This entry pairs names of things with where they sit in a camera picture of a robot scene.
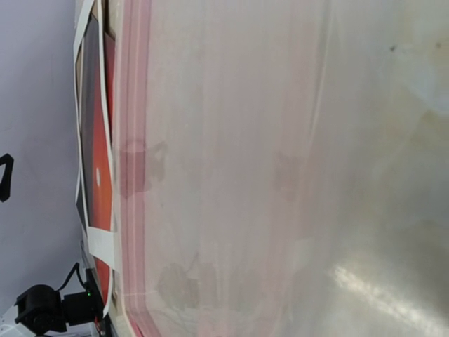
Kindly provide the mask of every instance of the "wire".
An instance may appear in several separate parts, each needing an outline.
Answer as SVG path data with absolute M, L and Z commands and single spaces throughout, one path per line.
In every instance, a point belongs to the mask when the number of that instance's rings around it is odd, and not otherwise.
M 75 263 L 75 265 L 73 266 L 72 270 L 70 270 L 70 273 L 67 275 L 64 283 L 62 284 L 62 286 L 59 287 L 59 289 L 57 291 L 61 291 L 63 290 L 68 284 L 70 279 L 72 278 L 73 274 L 76 272 L 76 276 L 78 277 L 78 281 L 80 283 L 80 285 L 86 289 L 86 285 L 83 282 L 83 279 L 81 278 L 81 274 L 79 272 L 79 263 Z

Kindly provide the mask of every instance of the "plastic sheet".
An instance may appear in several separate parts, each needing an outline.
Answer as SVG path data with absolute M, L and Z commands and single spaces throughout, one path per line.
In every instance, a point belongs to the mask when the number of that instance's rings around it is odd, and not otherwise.
M 136 334 L 448 334 L 446 1 L 121 10 L 116 218 Z

